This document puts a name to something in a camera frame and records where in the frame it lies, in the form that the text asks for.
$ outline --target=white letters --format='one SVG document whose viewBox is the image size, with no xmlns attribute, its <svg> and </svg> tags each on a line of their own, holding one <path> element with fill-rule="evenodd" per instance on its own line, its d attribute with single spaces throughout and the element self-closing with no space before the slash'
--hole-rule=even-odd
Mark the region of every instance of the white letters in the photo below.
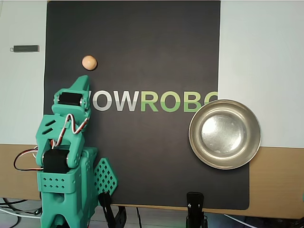
<svg viewBox="0 0 304 228">
<path fill-rule="evenodd" d="M 118 91 L 114 91 L 114 98 L 115 98 L 115 102 L 116 102 L 117 111 L 121 112 L 124 109 L 124 103 L 127 100 L 127 103 L 129 106 L 129 111 L 134 112 L 136 103 L 137 103 L 137 99 L 138 99 L 138 95 L 139 95 L 139 91 L 135 91 L 133 101 L 131 102 L 129 91 L 124 91 L 122 101 L 121 101 L 121 103 L 119 103 Z"/>
<path fill-rule="evenodd" d="M 107 103 L 104 107 L 100 107 L 97 103 L 97 99 L 100 95 L 105 95 L 106 96 L 106 99 L 107 99 Z M 108 93 L 107 91 L 105 90 L 100 90 L 100 91 L 97 91 L 94 96 L 93 96 L 93 106 L 95 109 L 97 109 L 98 111 L 106 111 L 108 110 L 112 105 L 112 97 L 110 95 L 110 93 Z"/>
</svg>

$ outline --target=metal bowl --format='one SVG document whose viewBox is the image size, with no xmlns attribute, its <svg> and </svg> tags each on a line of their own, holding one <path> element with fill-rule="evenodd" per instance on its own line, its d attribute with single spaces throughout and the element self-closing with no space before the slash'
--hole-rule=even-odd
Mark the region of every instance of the metal bowl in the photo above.
<svg viewBox="0 0 304 228">
<path fill-rule="evenodd" d="M 230 170 L 248 163 L 257 153 L 261 131 L 256 116 L 243 104 L 216 100 L 201 107 L 189 126 L 189 141 L 207 165 Z"/>
</svg>

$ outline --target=green mesh plate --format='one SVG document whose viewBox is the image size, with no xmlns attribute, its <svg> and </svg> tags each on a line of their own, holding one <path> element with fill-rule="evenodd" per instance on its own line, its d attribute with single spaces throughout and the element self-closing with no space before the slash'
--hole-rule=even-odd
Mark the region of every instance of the green mesh plate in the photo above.
<svg viewBox="0 0 304 228">
<path fill-rule="evenodd" d="M 112 195 L 117 187 L 117 178 L 115 177 L 107 158 L 102 158 L 99 161 L 94 170 L 94 176 L 94 185 L 98 194 L 109 191 L 110 195 Z"/>
</svg>

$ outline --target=wooden surface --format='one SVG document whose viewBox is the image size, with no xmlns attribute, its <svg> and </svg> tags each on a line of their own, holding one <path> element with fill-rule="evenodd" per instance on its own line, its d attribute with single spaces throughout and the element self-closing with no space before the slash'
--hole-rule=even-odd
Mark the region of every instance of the wooden surface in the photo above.
<svg viewBox="0 0 304 228">
<path fill-rule="evenodd" d="M 0 144 L 0 197 L 38 200 L 35 172 L 13 167 L 17 154 L 31 145 Z M 250 205 L 247 210 L 205 209 L 206 212 L 234 215 L 290 218 L 304 217 L 304 149 L 262 147 L 250 162 Z M 35 167 L 32 155 L 17 163 L 20 168 Z M 143 206 L 187 210 L 180 207 Z"/>
</svg>

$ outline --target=wooden ball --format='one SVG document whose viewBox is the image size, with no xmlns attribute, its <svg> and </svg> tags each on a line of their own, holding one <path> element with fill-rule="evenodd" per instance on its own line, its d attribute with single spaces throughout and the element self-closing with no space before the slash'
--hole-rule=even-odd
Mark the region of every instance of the wooden ball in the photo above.
<svg viewBox="0 0 304 228">
<path fill-rule="evenodd" d="M 82 59 L 82 65 L 87 70 L 94 70 L 97 66 L 97 61 L 93 56 L 85 56 Z"/>
</svg>

